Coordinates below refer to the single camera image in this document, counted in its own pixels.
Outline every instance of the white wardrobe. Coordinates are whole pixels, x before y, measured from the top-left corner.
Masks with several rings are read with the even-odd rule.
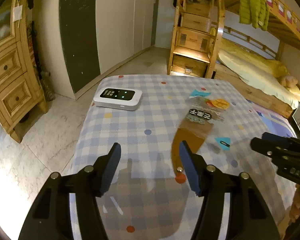
[[[96,0],[100,72],[151,46],[155,0]]]

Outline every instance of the table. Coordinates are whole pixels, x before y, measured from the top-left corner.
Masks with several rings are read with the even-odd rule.
[[[122,157],[111,187],[97,199],[109,239],[191,238],[203,198],[196,197],[187,182],[175,181],[170,149],[177,127],[189,110],[187,100],[194,89],[211,92],[210,99],[223,98],[230,103],[224,123],[214,126],[198,154],[224,173],[248,172],[275,221],[283,218],[292,203],[294,183],[276,175],[270,159],[250,149],[251,138],[260,137],[268,128],[229,82],[168,75],[121,75],[105,78],[101,87],[143,91],[141,106],[136,111],[97,107],[92,102],[75,150],[73,173],[107,154],[114,142],[121,144]],[[230,150],[221,150],[215,137],[230,137]],[[70,196],[70,208],[74,239],[81,239],[74,195]],[[226,194],[219,239],[225,239],[228,214]]]

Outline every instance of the snack package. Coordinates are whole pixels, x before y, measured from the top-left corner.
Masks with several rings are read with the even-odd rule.
[[[191,98],[187,105],[188,111],[184,113],[185,117],[177,129],[171,147],[171,159],[176,175],[183,170],[179,157],[180,142],[185,140],[191,151],[196,153],[213,126],[224,122],[224,115],[229,107],[229,103],[223,99],[210,100],[204,97]]]

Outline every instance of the green jacket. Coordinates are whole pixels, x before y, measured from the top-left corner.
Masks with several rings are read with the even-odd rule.
[[[251,24],[254,28],[268,29],[269,8],[266,0],[240,0],[240,23]]]

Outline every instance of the blue dot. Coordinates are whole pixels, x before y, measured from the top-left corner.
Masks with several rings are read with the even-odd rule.
[[[146,134],[146,135],[150,135],[151,133],[152,133],[151,130],[149,130],[149,129],[145,130],[145,134]]]
[[[236,167],[238,167],[238,162],[236,160],[232,160],[231,165],[232,165],[232,167],[236,168]]]

